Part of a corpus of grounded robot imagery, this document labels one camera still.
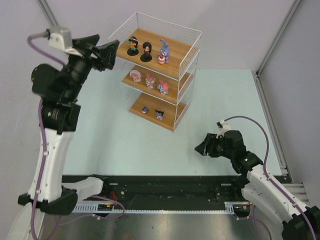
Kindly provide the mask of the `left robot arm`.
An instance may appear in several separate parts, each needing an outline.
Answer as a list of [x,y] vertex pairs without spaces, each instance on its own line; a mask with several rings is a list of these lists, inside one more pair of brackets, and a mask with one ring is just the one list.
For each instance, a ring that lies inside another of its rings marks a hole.
[[32,92],[40,97],[38,107],[40,152],[33,182],[18,204],[31,204],[41,212],[67,216],[79,201],[106,190],[108,179],[92,174],[84,180],[63,183],[63,169],[77,128],[81,107],[78,95],[91,70],[113,69],[118,40],[98,45],[99,35],[73,39],[77,54],[70,54],[62,69],[42,63],[31,74]]

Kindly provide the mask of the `purple rabbit figurine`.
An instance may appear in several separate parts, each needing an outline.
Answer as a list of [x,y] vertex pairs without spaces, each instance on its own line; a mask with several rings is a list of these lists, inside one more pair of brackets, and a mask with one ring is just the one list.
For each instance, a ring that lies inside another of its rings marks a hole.
[[160,39],[160,43],[162,47],[158,54],[158,63],[161,65],[168,64],[170,56],[170,44],[166,42],[164,39]]

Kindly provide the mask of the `pink bunny blue bow figurine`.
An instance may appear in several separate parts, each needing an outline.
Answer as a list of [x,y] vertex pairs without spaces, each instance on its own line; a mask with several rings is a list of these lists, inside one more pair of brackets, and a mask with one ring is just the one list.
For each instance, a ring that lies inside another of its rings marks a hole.
[[166,81],[162,80],[162,79],[159,80],[159,83],[157,85],[157,89],[160,91],[160,93],[162,95],[168,95],[169,94],[169,84]]

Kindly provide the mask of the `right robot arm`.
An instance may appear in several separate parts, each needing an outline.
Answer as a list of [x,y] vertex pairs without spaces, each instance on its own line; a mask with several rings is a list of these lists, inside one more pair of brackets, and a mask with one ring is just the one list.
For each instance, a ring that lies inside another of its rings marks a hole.
[[236,192],[274,223],[281,224],[284,240],[320,238],[320,209],[307,206],[270,174],[262,160],[246,149],[238,130],[228,130],[224,134],[208,133],[194,149],[202,156],[230,160],[239,175],[232,183]]

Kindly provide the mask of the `black duck figurine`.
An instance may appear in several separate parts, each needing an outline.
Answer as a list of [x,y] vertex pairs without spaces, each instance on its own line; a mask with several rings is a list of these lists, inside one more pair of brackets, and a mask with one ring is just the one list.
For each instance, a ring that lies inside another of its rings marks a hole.
[[138,39],[135,36],[131,36],[126,40],[129,45],[129,49],[127,50],[127,54],[129,56],[136,56],[139,53],[138,50]]
[[152,44],[150,42],[144,42],[143,45],[143,54],[140,56],[142,62],[150,62],[152,60]]

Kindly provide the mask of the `pink bunny flower crown figurine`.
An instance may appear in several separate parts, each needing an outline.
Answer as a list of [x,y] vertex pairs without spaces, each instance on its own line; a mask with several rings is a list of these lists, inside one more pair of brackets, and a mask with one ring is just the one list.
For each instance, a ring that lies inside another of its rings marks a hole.
[[150,73],[146,74],[145,83],[148,89],[153,90],[156,87],[156,79]]

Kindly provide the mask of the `white pink round figurine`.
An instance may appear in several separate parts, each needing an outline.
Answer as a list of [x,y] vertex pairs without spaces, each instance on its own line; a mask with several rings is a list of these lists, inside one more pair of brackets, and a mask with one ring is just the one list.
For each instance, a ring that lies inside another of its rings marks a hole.
[[132,80],[135,82],[135,83],[139,83],[142,78],[141,78],[141,73],[138,71],[138,70],[131,70],[129,72],[129,76],[132,78]]

